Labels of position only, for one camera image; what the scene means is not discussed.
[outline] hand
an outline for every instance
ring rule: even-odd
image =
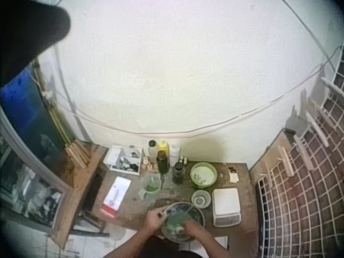
[[[145,229],[151,234],[154,234],[167,219],[167,214],[164,212],[165,209],[166,206],[151,210],[147,213]]]
[[[184,227],[184,232],[186,235],[196,238],[197,235],[201,234],[202,231],[204,231],[204,227],[202,227],[199,223],[194,221],[193,219],[190,219],[182,224]]]

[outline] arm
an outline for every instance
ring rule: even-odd
[[[147,213],[144,227],[138,231],[128,242],[108,253],[106,258],[132,258],[138,257],[146,241],[157,231],[166,220],[167,216],[163,213],[166,207],[151,210]]]
[[[195,238],[202,244],[210,258],[229,258],[229,252],[199,223],[188,220],[183,226],[187,235]]]

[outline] tiled wall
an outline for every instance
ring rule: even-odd
[[[342,61],[334,83],[344,90],[344,55]],[[328,257],[344,247],[344,99],[330,95],[323,109],[335,125],[317,119],[329,147],[312,127],[301,138],[314,171],[294,146],[288,154],[293,177],[280,162],[258,181],[260,257]]]

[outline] green liquid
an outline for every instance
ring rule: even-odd
[[[146,191],[147,192],[155,192],[157,189],[159,189],[159,184],[155,183],[155,182],[150,182],[147,186],[146,186]]]

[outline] dark bottle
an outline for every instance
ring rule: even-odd
[[[164,175],[168,172],[168,159],[163,150],[157,152],[156,163],[160,174]]]
[[[173,167],[172,181],[175,184],[182,184],[184,180],[185,168],[182,163],[177,162]]]

